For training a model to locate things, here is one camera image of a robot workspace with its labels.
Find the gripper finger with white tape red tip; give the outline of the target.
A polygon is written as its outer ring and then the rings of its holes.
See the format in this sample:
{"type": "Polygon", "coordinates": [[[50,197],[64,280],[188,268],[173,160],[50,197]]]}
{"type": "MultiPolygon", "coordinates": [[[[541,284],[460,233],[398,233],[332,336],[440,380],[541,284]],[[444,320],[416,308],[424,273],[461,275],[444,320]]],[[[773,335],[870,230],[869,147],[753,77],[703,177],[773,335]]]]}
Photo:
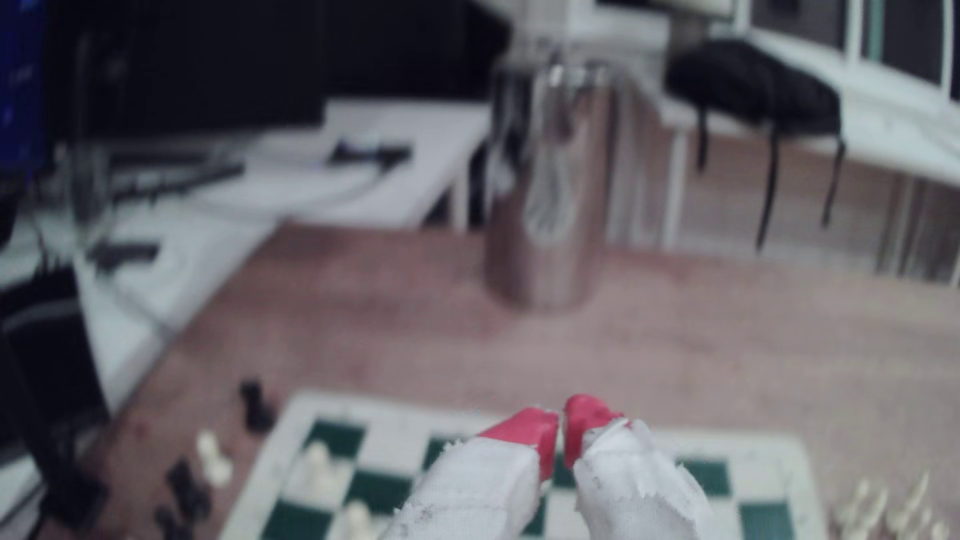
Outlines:
{"type": "Polygon", "coordinates": [[[526,407],[442,451],[383,539],[518,539],[553,474],[558,412],[526,407]]]}
{"type": "Polygon", "coordinates": [[[591,539],[714,539],[714,510],[649,426],[593,395],[563,408],[564,463],[591,539]]]}

